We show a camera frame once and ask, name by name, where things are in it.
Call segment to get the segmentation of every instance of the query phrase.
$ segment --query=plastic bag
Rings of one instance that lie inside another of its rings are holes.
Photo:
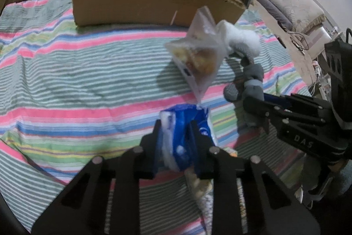
[[[166,43],[165,48],[200,103],[227,56],[208,7],[197,10],[185,38]]]
[[[162,155],[165,166],[173,171],[183,171],[192,165],[192,155],[188,147],[187,126],[193,120],[199,131],[209,136],[218,145],[209,109],[198,105],[181,104],[160,112],[163,131]]]

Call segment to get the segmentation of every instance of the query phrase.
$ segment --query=striped bedsheet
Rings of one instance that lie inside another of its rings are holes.
[[[267,93],[308,95],[293,63],[259,14],[247,10],[237,25],[261,36],[255,60]],[[28,0],[7,5],[0,17],[0,191],[28,229],[95,155],[112,158],[152,131],[159,111],[194,97],[164,43],[184,28],[78,28],[72,0]],[[248,129],[241,103],[222,91],[238,59],[228,59],[205,94],[221,146],[239,156],[258,154],[278,174],[302,155],[275,138]],[[182,173],[161,168],[141,181],[142,234],[203,234]]]

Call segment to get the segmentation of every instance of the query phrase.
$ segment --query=white fabric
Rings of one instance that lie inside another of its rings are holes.
[[[251,52],[251,57],[260,54],[260,38],[252,30],[244,30],[236,27],[226,20],[221,20],[216,26],[216,31],[226,46],[227,54],[234,53],[234,45],[246,45]]]
[[[270,0],[293,24],[293,31],[306,33],[326,20],[313,0]]]

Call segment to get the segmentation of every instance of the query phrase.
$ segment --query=pink stripe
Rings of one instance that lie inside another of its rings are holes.
[[[165,183],[183,176],[183,172],[172,172],[170,170],[159,172],[153,180],[140,180],[139,185],[140,187],[148,187],[152,185],[157,185],[161,183]]]
[[[260,135],[260,128],[253,129],[247,133],[240,134],[235,141],[227,144],[226,146],[234,149],[237,146],[239,146],[240,144],[246,143],[249,140],[251,140],[252,138],[259,136],[259,135]]]
[[[295,94],[297,93],[300,89],[306,87],[306,83],[304,83],[304,81],[302,80],[302,82],[298,83],[297,85],[294,86],[293,89],[291,89],[291,91],[289,92],[290,94]]]
[[[192,231],[193,229],[199,227],[201,225],[201,218],[193,221],[191,223],[187,223],[177,227],[176,229],[169,230],[164,235],[180,235],[181,233],[185,233],[187,231]]]
[[[43,4],[48,3],[49,0],[26,0],[18,3],[10,3],[7,5],[7,7],[14,6],[14,5],[20,5],[24,8],[31,8],[31,7],[36,7],[36,6],[42,6]]]
[[[265,26],[265,22],[264,21],[259,21],[259,22],[253,23],[253,25],[255,27]]]
[[[0,141],[0,150],[13,157],[14,159],[18,159],[22,162],[27,162],[20,152],[14,150],[13,148],[5,144],[3,141]]]
[[[43,29],[45,28],[52,28],[54,27],[60,20],[61,18],[65,17],[65,16],[68,16],[70,14],[73,13],[73,9],[70,8],[68,9],[67,11],[65,11],[62,16],[60,16],[58,19],[55,19],[54,21],[46,24],[45,26],[41,27],[41,28],[30,28],[30,29],[27,29],[27,30],[22,30],[22,31],[19,31],[19,32],[0,32],[0,38],[2,39],[13,39],[15,37],[19,37],[21,35],[24,35],[26,33],[30,33],[30,32],[41,32]]]
[[[294,67],[293,62],[287,63],[283,66],[273,67],[270,71],[268,71],[264,74],[264,82],[269,81],[270,79],[272,79],[273,76],[276,76],[278,73],[285,71],[285,70],[292,69],[293,67]]]
[[[286,169],[291,163],[292,161],[294,161],[294,159],[301,154],[302,151],[301,150],[294,150],[289,156],[286,156],[284,161],[281,162],[274,170],[274,172],[280,173],[282,170]]]
[[[276,41],[276,40],[277,40],[277,38],[275,36],[272,36],[269,39],[265,39],[265,43],[270,43],[270,42],[273,42],[273,41]]]
[[[101,37],[97,39],[87,39],[81,42],[66,42],[66,41],[57,41],[51,44],[48,47],[39,48],[36,51],[32,51],[27,47],[21,47],[18,49],[15,55],[12,55],[1,62],[0,68],[12,65],[16,62],[17,56],[21,55],[27,58],[34,58],[37,54],[46,54],[56,50],[78,50],[93,46],[104,45],[114,41],[128,41],[128,40],[138,40],[138,39],[147,39],[147,38],[160,38],[160,37],[184,37],[186,32],[141,32],[141,33],[128,33],[128,34],[117,34],[109,37]]]
[[[278,72],[290,69],[293,67],[293,63],[288,63],[281,67],[274,67],[271,71],[265,73],[264,79],[268,81],[272,76],[277,75]],[[204,101],[212,98],[222,96],[224,87],[226,84],[214,85],[209,87],[205,96]],[[102,109],[72,109],[72,110],[58,110],[58,109],[34,109],[34,108],[17,108],[9,111],[7,114],[0,116],[0,124],[9,125],[18,119],[23,117],[31,118],[31,122],[42,122],[43,119],[47,119],[44,122],[99,122],[105,121],[106,119],[113,119],[115,121],[121,119],[127,119],[131,117],[137,117],[143,114],[158,113],[161,110],[171,107],[177,104],[183,103],[195,103],[193,93],[187,93],[181,96],[175,96],[171,98],[165,98],[161,100],[154,100],[142,103],[135,103],[129,105],[123,105],[116,108],[102,108]]]

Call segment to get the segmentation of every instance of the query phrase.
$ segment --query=clear plastic bag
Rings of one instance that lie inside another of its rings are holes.
[[[185,38],[166,43],[165,48],[200,103],[227,56],[208,7],[197,10]]]

